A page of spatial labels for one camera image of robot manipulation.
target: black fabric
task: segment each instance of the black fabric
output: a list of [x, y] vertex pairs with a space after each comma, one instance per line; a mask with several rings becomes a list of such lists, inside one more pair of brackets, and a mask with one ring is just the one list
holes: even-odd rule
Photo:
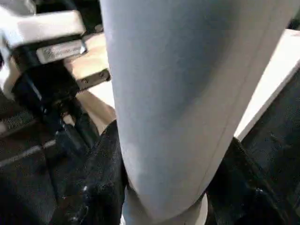
[[284, 195], [233, 138], [207, 188], [218, 225], [297, 225]]
[[300, 70], [242, 141], [249, 155], [295, 209], [300, 206], [299, 99]]
[[116, 121], [102, 133], [87, 160], [76, 164], [51, 225], [119, 225], [127, 183]]

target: white cylinder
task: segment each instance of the white cylinder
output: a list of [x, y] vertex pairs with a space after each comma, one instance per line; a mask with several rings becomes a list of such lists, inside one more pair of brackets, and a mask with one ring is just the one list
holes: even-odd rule
[[123, 159], [144, 209], [124, 210], [128, 225], [141, 213], [149, 224], [170, 219], [199, 199], [297, 6], [101, 0]]

